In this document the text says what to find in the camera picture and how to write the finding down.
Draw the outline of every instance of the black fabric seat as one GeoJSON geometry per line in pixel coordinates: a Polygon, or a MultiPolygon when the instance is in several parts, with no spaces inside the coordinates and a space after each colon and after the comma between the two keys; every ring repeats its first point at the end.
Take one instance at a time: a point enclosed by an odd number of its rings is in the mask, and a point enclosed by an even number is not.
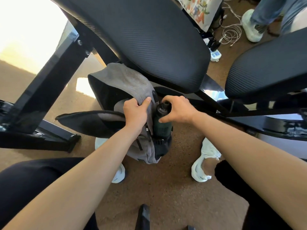
{"type": "Polygon", "coordinates": [[[171,0],[52,1],[149,80],[185,93],[199,90],[210,52],[171,0]]]}
{"type": "Polygon", "coordinates": [[[253,47],[230,68],[225,94],[244,104],[307,87],[307,28],[253,47]]]}

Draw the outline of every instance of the bolt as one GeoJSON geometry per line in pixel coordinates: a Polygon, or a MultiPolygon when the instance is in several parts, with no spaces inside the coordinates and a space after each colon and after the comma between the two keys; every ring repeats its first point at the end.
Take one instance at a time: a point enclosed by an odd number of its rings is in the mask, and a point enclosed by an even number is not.
{"type": "Polygon", "coordinates": [[[0,131],[6,131],[6,128],[3,126],[0,126],[0,131]]]}

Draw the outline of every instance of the gray backpack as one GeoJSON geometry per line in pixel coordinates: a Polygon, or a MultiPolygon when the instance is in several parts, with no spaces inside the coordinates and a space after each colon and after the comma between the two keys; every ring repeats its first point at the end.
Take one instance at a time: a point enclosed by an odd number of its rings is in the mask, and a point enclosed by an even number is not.
{"type": "Polygon", "coordinates": [[[82,134],[110,138],[125,126],[124,102],[134,97],[140,105],[149,96],[147,122],[127,155],[147,164],[158,163],[168,152],[172,136],[156,138],[153,135],[153,114],[159,101],[148,79],[123,64],[110,63],[103,70],[88,75],[88,81],[102,110],[62,114],[56,120],[82,134]]]}

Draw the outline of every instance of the foot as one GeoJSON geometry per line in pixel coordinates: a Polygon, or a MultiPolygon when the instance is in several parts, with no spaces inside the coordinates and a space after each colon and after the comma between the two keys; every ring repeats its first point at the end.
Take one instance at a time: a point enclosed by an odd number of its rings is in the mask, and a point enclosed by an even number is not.
{"type": "MultiPolygon", "coordinates": [[[[99,148],[103,143],[105,143],[108,139],[105,138],[96,138],[95,140],[95,149],[99,148]]],[[[120,183],[125,178],[125,167],[121,163],[113,180],[112,183],[120,183]]]]}
{"type": "Polygon", "coordinates": [[[205,159],[214,158],[218,161],[221,153],[213,146],[213,144],[205,138],[201,148],[201,156],[192,165],[192,177],[197,182],[205,182],[212,178],[212,176],[205,174],[202,165],[205,159]]]}
{"type": "Polygon", "coordinates": [[[253,9],[246,11],[242,16],[241,23],[247,39],[251,42],[259,42],[267,26],[251,23],[251,15],[253,12],[253,9]]]}

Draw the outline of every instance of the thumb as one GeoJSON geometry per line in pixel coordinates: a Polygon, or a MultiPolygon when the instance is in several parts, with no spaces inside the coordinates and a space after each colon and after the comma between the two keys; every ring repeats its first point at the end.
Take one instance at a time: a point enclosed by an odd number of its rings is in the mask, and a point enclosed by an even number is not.
{"type": "Polygon", "coordinates": [[[142,107],[144,110],[147,110],[147,108],[148,108],[150,102],[151,102],[151,97],[147,97],[147,98],[143,101],[141,107],[142,107]]]}
{"type": "Polygon", "coordinates": [[[160,123],[168,123],[171,122],[171,113],[159,119],[160,123]]]}

